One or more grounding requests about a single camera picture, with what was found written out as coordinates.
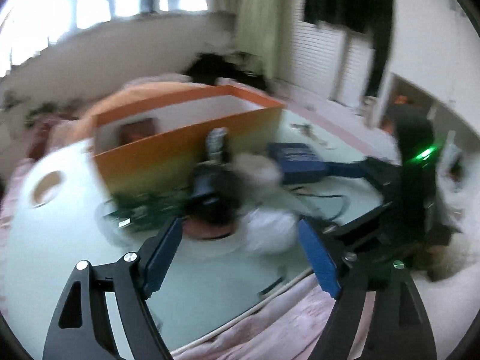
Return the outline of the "green toy race car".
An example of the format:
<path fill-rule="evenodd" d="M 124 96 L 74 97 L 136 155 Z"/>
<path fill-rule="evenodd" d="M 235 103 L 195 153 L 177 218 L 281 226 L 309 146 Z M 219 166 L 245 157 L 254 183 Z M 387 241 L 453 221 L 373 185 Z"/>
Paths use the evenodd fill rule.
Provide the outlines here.
<path fill-rule="evenodd" d="M 100 217 L 119 231 L 160 230 L 182 211 L 181 190 L 166 193 L 115 194 L 100 206 Z"/>

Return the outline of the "blue tin case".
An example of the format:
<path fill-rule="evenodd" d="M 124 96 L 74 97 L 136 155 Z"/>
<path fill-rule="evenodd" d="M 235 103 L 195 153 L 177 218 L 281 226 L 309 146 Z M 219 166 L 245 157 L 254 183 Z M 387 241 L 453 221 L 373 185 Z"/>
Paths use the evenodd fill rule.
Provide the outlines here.
<path fill-rule="evenodd" d="M 327 173 L 325 162 L 307 144 L 272 142 L 268 156 L 278 165 L 283 185 L 317 183 Z"/>

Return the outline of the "clear bubble wrap piece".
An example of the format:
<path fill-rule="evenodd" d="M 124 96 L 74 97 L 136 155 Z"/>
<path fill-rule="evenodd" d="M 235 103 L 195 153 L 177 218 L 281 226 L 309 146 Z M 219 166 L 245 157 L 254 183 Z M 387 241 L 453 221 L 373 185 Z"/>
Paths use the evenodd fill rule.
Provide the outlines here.
<path fill-rule="evenodd" d="M 249 254 L 281 254 L 298 241 L 299 217 L 289 211 L 256 207 L 238 220 L 241 247 Z"/>

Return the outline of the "white fluffy scrunchie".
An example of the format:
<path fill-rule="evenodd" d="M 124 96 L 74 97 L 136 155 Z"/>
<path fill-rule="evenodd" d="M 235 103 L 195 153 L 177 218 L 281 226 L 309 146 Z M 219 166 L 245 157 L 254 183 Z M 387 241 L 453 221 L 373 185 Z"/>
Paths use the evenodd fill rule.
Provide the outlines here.
<path fill-rule="evenodd" d="M 233 155 L 232 170 L 240 178 L 244 194 L 260 197 L 281 186 L 283 173 L 271 158 L 240 153 Z"/>

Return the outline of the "black lace-trimmed cloth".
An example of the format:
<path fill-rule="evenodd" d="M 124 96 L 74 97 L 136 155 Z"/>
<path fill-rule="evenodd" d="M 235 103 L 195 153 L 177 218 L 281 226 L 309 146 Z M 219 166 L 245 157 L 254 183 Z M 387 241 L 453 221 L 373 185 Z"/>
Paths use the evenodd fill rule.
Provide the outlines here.
<path fill-rule="evenodd" d="M 199 162 L 189 175 L 185 216 L 215 227 L 233 224 L 242 204 L 242 181 L 233 170 L 227 127 L 205 138 Z"/>

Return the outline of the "mint green lap desk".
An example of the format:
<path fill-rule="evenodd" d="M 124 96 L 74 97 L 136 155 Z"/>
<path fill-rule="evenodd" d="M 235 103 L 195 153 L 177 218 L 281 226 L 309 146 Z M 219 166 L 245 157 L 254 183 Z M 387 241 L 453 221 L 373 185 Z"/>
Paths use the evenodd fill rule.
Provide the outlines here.
<path fill-rule="evenodd" d="M 105 219 L 108 196 L 83 140 L 57 150 L 26 174 L 4 257 L 7 322 L 34 359 L 43 355 L 47 330 L 64 285 L 80 260 L 114 263 L 138 250 L 147 232 L 131 233 Z M 299 247 L 277 256 L 240 252 L 230 237 L 217 249 L 185 241 L 159 292 L 148 304 L 171 350 L 247 311 L 260 291 L 307 268 Z"/>

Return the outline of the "orange gradient cardboard box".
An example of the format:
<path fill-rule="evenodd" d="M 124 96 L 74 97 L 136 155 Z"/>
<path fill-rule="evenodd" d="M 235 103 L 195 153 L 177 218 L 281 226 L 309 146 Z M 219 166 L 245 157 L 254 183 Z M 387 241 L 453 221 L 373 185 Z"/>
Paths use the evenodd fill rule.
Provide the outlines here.
<path fill-rule="evenodd" d="M 112 196 L 161 193 L 186 185 L 208 133 L 226 128 L 231 154 L 262 153 L 284 105 L 231 85 L 197 86 L 103 111 L 94 117 L 94 161 Z"/>

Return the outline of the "orange round cushion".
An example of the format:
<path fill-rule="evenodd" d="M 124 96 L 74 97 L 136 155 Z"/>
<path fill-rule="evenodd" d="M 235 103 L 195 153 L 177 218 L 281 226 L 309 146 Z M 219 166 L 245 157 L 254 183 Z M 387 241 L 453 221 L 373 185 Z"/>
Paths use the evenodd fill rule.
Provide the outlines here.
<path fill-rule="evenodd" d="M 124 105 L 134 104 L 148 98 L 203 87 L 208 87 L 208 85 L 178 81 L 158 81 L 128 86 L 96 102 L 95 105 L 84 113 L 80 121 L 89 129 L 89 125 L 92 124 L 95 116 L 103 112 L 111 111 Z"/>

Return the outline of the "dark red pillow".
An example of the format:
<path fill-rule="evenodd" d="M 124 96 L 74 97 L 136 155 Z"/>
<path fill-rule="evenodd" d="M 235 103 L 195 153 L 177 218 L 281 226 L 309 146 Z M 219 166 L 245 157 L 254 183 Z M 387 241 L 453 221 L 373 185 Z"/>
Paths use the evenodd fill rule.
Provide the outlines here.
<path fill-rule="evenodd" d="M 64 148 L 74 122 L 58 115 L 47 115 L 34 126 L 28 158 L 37 162 L 46 155 Z"/>

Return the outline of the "black hanging garment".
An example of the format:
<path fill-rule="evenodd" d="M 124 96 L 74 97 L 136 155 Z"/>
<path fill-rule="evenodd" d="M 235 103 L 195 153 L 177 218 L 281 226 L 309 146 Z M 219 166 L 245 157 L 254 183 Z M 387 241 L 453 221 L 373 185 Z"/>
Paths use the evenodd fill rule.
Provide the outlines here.
<path fill-rule="evenodd" d="M 379 93 L 389 56 L 393 5 L 394 0 L 304 0 L 303 21 L 326 22 L 372 36 L 374 56 L 366 89 L 368 96 Z"/>

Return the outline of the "black clothes pile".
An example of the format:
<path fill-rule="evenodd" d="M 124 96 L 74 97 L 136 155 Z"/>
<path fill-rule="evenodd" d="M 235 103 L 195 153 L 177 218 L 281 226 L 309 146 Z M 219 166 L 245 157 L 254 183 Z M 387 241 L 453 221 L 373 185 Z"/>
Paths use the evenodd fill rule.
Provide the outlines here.
<path fill-rule="evenodd" d="M 198 53 L 196 60 L 183 74 L 199 84 L 215 86 L 220 84 L 220 79 L 229 79 L 264 92 L 269 91 L 261 61 L 255 55 L 241 51 L 227 55 Z"/>

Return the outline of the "light green curtain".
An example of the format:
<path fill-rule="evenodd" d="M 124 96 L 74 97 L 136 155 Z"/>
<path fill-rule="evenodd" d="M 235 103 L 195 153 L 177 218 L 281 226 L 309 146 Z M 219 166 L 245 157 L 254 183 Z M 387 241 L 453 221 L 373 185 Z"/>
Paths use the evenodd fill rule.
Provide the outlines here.
<path fill-rule="evenodd" d="M 267 80 L 281 77 L 290 39 L 292 0 L 240 0 L 236 47 L 253 56 Z"/>

